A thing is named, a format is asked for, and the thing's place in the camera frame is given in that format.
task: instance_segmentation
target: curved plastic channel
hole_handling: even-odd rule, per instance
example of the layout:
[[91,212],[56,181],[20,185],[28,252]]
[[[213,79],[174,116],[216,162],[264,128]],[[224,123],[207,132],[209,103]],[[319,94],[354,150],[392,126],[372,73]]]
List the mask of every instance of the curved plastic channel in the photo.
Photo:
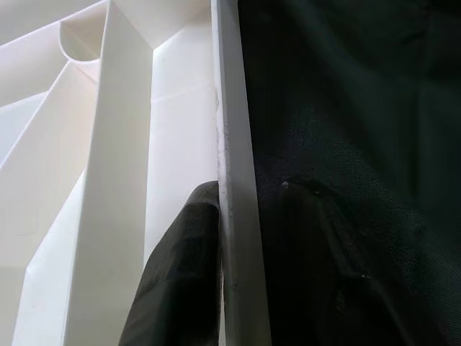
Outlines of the curved plastic channel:
[[94,81],[99,78],[102,36],[107,16],[103,1],[63,20],[59,26],[59,46]]

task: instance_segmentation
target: white plastic rib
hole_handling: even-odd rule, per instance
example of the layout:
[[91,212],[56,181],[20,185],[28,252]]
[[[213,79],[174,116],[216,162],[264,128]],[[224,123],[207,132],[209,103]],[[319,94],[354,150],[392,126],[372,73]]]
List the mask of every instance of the white plastic rib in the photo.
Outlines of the white plastic rib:
[[152,50],[109,3],[65,345],[116,345],[143,269]]

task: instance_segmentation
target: black mesh fabric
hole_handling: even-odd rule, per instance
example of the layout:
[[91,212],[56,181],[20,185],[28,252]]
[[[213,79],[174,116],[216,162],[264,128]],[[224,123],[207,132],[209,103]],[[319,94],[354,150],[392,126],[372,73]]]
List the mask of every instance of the black mesh fabric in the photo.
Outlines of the black mesh fabric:
[[461,345],[461,3],[240,0],[239,15],[274,345],[315,345],[277,204],[294,176],[343,197]]

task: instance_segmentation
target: white plastic panel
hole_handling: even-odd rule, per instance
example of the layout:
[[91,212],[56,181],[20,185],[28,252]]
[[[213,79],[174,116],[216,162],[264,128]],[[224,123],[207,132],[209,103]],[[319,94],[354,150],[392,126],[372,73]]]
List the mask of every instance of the white plastic panel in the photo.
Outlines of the white plastic panel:
[[228,345],[271,345],[237,0],[212,0]]
[[43,92],[0,107],[0,167],[45,95]]
[[0,345],[12,340],[24,270],[86,166],[95,96],[67,64],[0,168]]
[[66,61],[57,23],[0,46],[0,107],[47,92]]
[[64,338],[84,173],[27,266],[13,346],[59,346]]
[[152,77],[145,262],[194,188],[218,178],[210,9],[154,50]]
[[140,280],[151,74],[151,47],[110,2],[65,345],[116,345]]

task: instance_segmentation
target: white plastic structure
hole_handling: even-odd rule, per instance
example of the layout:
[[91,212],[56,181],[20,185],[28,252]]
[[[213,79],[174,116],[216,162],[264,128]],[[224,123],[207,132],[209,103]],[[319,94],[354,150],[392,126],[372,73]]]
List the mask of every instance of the white plastic structure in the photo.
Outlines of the white plastic structure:
[[270,345],[237,1],[40,5],[0,4],[0,345],[116,345],[150,253],[215,179],[220,345]]

